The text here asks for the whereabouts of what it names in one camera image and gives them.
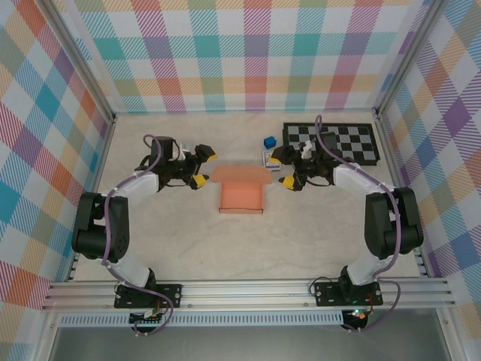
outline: orange cardboard box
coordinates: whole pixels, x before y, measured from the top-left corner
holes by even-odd
[[[210,179],[220,183],[220,213],[262,214],[264,211],[264,187],[272,183],[268,169],[255,165],[218,165]]]

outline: beige table surface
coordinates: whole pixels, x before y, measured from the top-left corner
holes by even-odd
[[[147,154],[142,136],[168,135],[183,143],[209,144],[218,160],[203,165],[210,174],[223,163],[262,164],[264,138],[282,144],[284,122],[313,122],[315,113],[227,113],[122,115],[118,119],[99,190],[128,177]],[[330,123],[372,123],[370,113],[324,113]],[[381,152],[372,175],[391,182]],[[276,180],[292,173],[284,166]],[[337,277],[366,248],[364,207],[337,187],[286,190],[266,186],[263,215],[220,214],[219,184],[193,191],[168,188],[130,215],[130,248],[158,280],[220,280]],[[418,276],[412,254],[388,276]],[[99,262],[80,258],[76,281],[109,280]]]

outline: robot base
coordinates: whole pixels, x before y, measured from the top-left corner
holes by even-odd
[[[150,270],[149,280],[145,286],[147,290],[152,290],[168,297],[174,308],[180,307],[180,300],[182,298],[181,284],[157,284],[156,278],[152,270]],[[168,303],[164,299],[157,296],[150,295],[136,289],[123,286],[119,284],[115,289],[116,297],[113,303],[115,308],[152,308],[157,309],[167,308]]]
[[[377,282],[356,287],[357,293],[351,299],[346,297],[341,291],[339,282],[316,282],[314,284],[314,294],[316,296],[317,307],[325,306],[381,306],[383,296]]]

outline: black mounting plate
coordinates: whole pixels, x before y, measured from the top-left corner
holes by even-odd
[[[174,304],[174,308],[180,307],[180,300],[182,299],[182,285],[181,284],[157,284],[155,291],[167,296]],[[116,298],[113,306],[115,308],[152,308],[157,309],[157,302],[159,297],[150,295],[149,293],[141,292],[130,287],[122,286],[116,287]],[[164,299],[160,302],[161,308],[167,308],[168,303]]]
[[[381,306],[383,304],[383,295],[381,294],[380,286],[377,282],[368,284],[366,286],[365,295],[370,294],[373,306]],[[371,306],[371,300],[366,297],[358,297],[353,302],[346,302],[340,291],[339,283],[332,282],[316,282],[314,284],[314,295],[316,296],[317,307],[325,306]]]

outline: cable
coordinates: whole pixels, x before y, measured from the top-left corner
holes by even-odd
[[[315,187],[329,187],[329,184],[317,184],[317,183],[311,182],[308,179],[306,179],[306,183],[309,183],[311,186],[315,186]]]
[[[371,182],[372,184],[374,184],[375,186],[379,187],[381,190],[383,190],[386,195],[389,197],[389,200],[391,201],[392,203],[392,209],[394,211],[394,214],[395,214],[395,224],[396,224],[396,245],[395,245],[395,250],[394,250],[394,254],[392,255],[392,259],[391,259],[391,262],[384,268],[382,269],[379,269],[377,270],[376,272],[373,273],[373,278],[376,279],[376,276],[379,275],[380,273],[383,273],[385,271],[388,271],[389,269],[392,268],[392,266],[396,263],[396,261],[398,260],[398,257],[399,257],[399,251],[401,249],[401,215],[399,214],[399,208],[398,208],[398,203],[396,202],[396,199],[394,198],[394,196],[391,194],[391,191],[389,190],[388,187],[386,187],[386,185],[384,185],[383,183],[381,183],[380,181],[378,181],[375,177],[373,177],[372,175],[370,175],[369,173],[367,173],[366,171],[364,171],[363,169],[361,168],[356,168],[354,165],[352,165],[352,163],[348,163],[346,162],[344,159],[340,158],[339,156],[335,155],[334,153],[332,153],[324,144],[324,142],[322,141],[322,138],[321,138],[321,127],[322,127],[322,115],[318,115],[316,117],[316,121],[314,123],[314,126],[316,128],[316,137],[317,137],[317,141],[319,142],[321,148],[331,157],[333,157],[334,159],[336,159],[337,161],[341,162],[342,164],[346,165],[348,168],[352,169],[353,171],[355,172],[358,172],[362,177],[364,177],[366,180],[368,180],[369,182]],[[367,326],[366,328],[364,328],[364,331],[368,331],[369,329],[373,329],[377,326],[379,326],[379,324],[381,324],[384,320],[386,320],[389,315],[394,311],[394,309],[396,308],[396,306],[398,305],[399,303],[399,299],[401,297],[401,286],[395,282],[395,281],[388,281],[388,280],[378,280],[379,282],[383,282],[383,283],[387,283],[387,284],[394,284],[397,288],[398,288],[398,294],[396,296],[396,300],[394,301],[394,303],[392,304],[392,307],[387,311],[387,313],[385,313],[376,323],[373,323],[372,325],[370,326]]]
[[[316,297],[316,295],[313,294],[313,285],[316,283],[316,281],[318,280],[328,280],[329,282],[333,283],[332,280],[330,278],[327,278],[327,277],[324,277],[324,276],[321,276],[321,277],[318,277],[316,278],[309,286],[309,293],[312,297]]]
[[[106,242],[105,242],[105,252],[104,252],[104,256],[102,257],[102,261],[101,261],[101,264],[105,267],[107,267],[107,270],[110,272],[110,274],[112,276],[114,276],[121,284],[127,286],[127,287],[130,287],[130,288],[133,288],[135,290],[138,290],[138,291],[141,291],[141,292],[144,292],[144,293],[149,293],[150,295],[153,295],[153,296],[156,296],[156,297],[159,297],[160,299],[164,299],[167,303],[168,303],[168,309],[170,309],[170,313],[167,317],[167,320],[164,321],[164,323],[160,326],[157,326],[152,332],[149,332],[149,333],[142,333],[142,332],[139,332],[137,331],[137,327],[136,325],[134,325],[134,329],[135,331],[141,335],[144,335],[144,336],[148,336],[148,335],[154,335],[156,334],[157,332],[159,332],[160,330],[164,329],[166,326],[167,326],[167,323],[169,323],[171,321],[171,318],[172,318],[172,315],[174,313],[174,304],[172,303],[171,299],[169,299],[167,296],[165,295],[162,295],[161,293],[158,293],[156,291],[152,291],[152,290],[147,290],[143,287],[139,287],[135,284],[131,284],[130,282],[128,282],[127,280],[125,280],[121,275],[119,275],[116,271],[113,270],[113,268],[110,267],[110,265],[108,265],[108,256],[109,256],[109,253],[110,253],[110,246],[111,246],[111,243],[112,243],[112,231],[111,231],[111,228],[110,228],[110,217],[109,217],[109,203],[110,203],[110,199],[112,198],[112,196],[117,192],[117,190],[121,189],[123,186],[125,186],[127,183],[129,183],[130,181],[133,181],[134,179],[136,178],[139,178],[139,177],[142,177],[144,176],[146,173],[148,173],[149,171],[151,171],[156,165],[157,163],[159,162],[161,156],[162,156],[162,152],[161,152],[161,147],[160,147],[160,143],[159,143],[159,140],[154,137],[153,135],[151,134],[147,134],[144,136],[143,138],[143,141],[144,141],[144,144],[146,144],[148,147],[151,147],[146,139],[147,138],[152,138],[158,149],[159,149],[159,152],[157,153],[157,157],[156,157],[156,160],[154,161],[154,163],[152,163],[149,167],[147,167],[147,169],[145,171],[141,171],[137,174],[133,174],[131,175],[130,177],[126,178],[125,180],[121,181],[119,184],[117,184],[108,194],[107,194],[107,197],[105,198],[105,204],[104,204],[104,218],[105,218],[105,234],[106,234]]]
[[[180,147],[179,144],[177,144],[177,141],[174,139],[175,146],[177,147],[177,158],[175,160],[179,160],[180,157]]]

